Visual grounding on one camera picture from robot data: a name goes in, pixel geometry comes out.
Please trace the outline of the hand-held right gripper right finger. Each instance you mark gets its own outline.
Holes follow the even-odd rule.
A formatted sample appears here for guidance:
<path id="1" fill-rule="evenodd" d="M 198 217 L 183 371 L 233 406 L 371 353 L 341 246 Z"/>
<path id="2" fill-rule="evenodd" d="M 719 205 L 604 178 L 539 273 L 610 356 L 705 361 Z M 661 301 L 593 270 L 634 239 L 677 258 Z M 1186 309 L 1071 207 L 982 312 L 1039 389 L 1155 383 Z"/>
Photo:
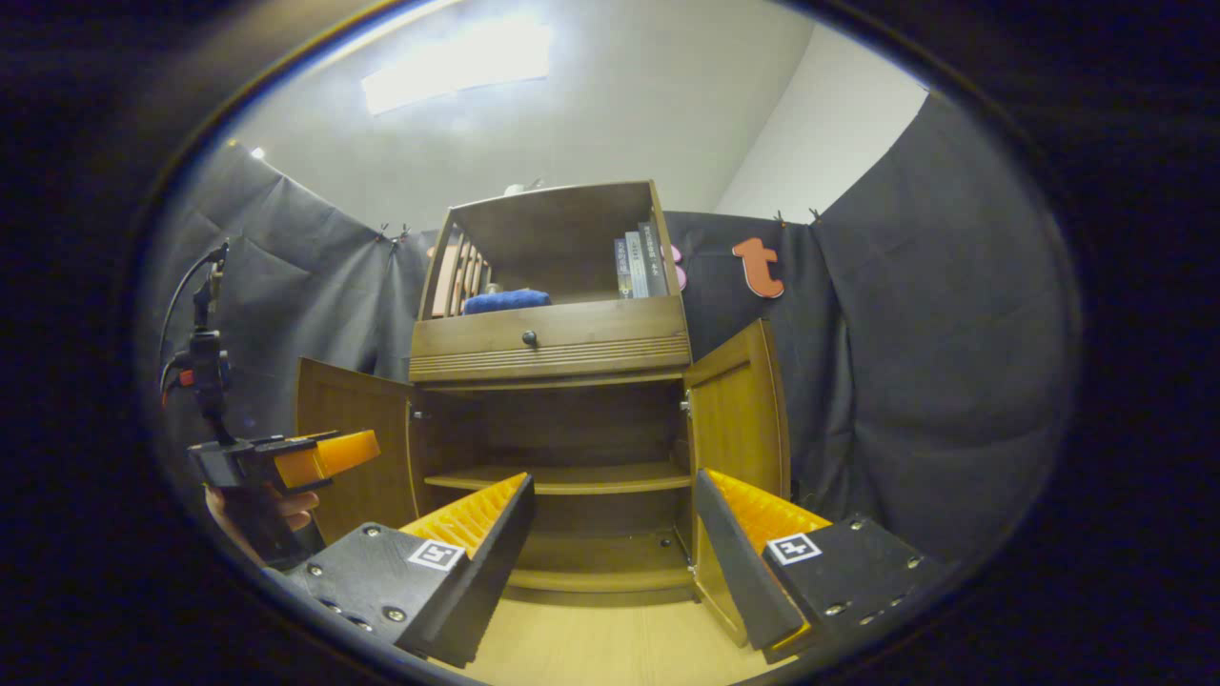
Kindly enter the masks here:
<path id="1" fill-rule="evenodd" d="M 769 662 L 845 651 L 927 602 L 946 565 L 872 518 L 831 522 L 702 469 L 695 511 L 745 638 Z"/>

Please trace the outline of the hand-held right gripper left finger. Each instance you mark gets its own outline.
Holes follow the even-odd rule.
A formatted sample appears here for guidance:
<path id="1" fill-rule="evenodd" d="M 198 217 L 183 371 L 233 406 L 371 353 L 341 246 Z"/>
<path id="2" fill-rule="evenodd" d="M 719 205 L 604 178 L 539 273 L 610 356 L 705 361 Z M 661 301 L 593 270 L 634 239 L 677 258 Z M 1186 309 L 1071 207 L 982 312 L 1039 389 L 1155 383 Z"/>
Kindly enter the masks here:
<path id="1" fill-rule="evenodd" d="M 536 478 L 512 474 L 403 527 L 361 524 L 285 574 L 294 598 L 396 651 L 464 668 L 536 520 Z"/>

